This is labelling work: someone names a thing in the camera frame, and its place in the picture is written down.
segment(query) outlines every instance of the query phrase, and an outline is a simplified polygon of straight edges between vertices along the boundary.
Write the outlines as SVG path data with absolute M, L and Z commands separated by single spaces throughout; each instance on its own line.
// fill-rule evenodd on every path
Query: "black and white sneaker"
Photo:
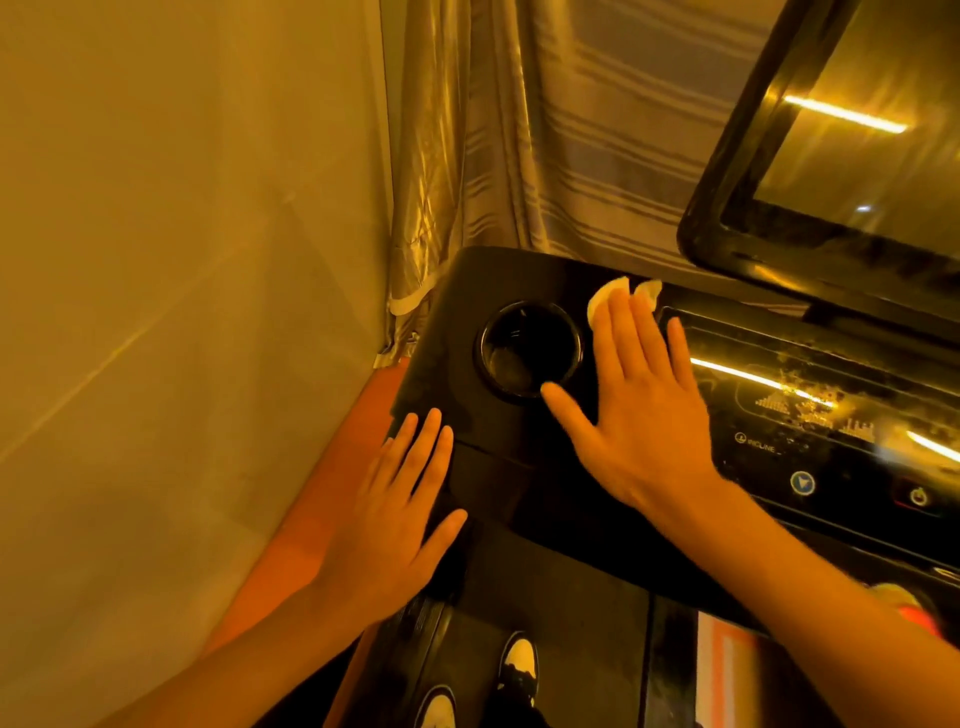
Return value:
M 456 703 L 446 685 L 431 688 L 420 703 L 414 728 L 456 728 Z
M 524 632 L 515 632 L 503 647 L 496 688 L 513 699 L 527 701 L 533 707 L 539 685 L 537 646 Z

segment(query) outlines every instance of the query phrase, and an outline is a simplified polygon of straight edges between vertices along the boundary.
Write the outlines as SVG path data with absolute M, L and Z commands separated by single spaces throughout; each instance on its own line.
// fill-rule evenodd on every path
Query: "treadmill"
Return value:
M 960 646 L 960 6 L 789 0 L 680 225 L 698 266 L 809 304 L 802 319 L 666 281 L 713 458 L 868 586 Z M 459 253 L 393 407 L 457 444 L 432 522 L 467 526 L 424 592 L 361 640 L 327 725 L 411 725 L 453 688 L 478 724 L 527 630 L 555 728 L 694 724 L 698 612 L 763 626 L 577 462 L 537 392 L 597 408 L 587 302 L 624 275 Z M 644 280 L 630 274 L 631 284 Z

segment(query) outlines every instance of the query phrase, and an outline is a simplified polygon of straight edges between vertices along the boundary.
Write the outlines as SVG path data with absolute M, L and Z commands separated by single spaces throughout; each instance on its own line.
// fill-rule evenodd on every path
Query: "display screen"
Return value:
M 957 48 L 955 0 L 859 3 L 756 199 L 960 258 Z

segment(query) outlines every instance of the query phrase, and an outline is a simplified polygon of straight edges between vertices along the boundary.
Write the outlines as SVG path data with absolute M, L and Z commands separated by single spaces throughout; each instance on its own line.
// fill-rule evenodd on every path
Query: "striped curtain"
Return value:
M 677 225 L 783 0 L 411 0 L 388 364 L 456 252 L 497 245 L 784 313 Z

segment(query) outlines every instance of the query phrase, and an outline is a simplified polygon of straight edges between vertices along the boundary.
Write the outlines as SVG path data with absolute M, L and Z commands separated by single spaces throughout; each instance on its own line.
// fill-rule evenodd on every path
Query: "control panel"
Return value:
M 960 399 L 696 314 L 662 319 L 678 315 L 721 474 L 782 520 L 960 568 Z

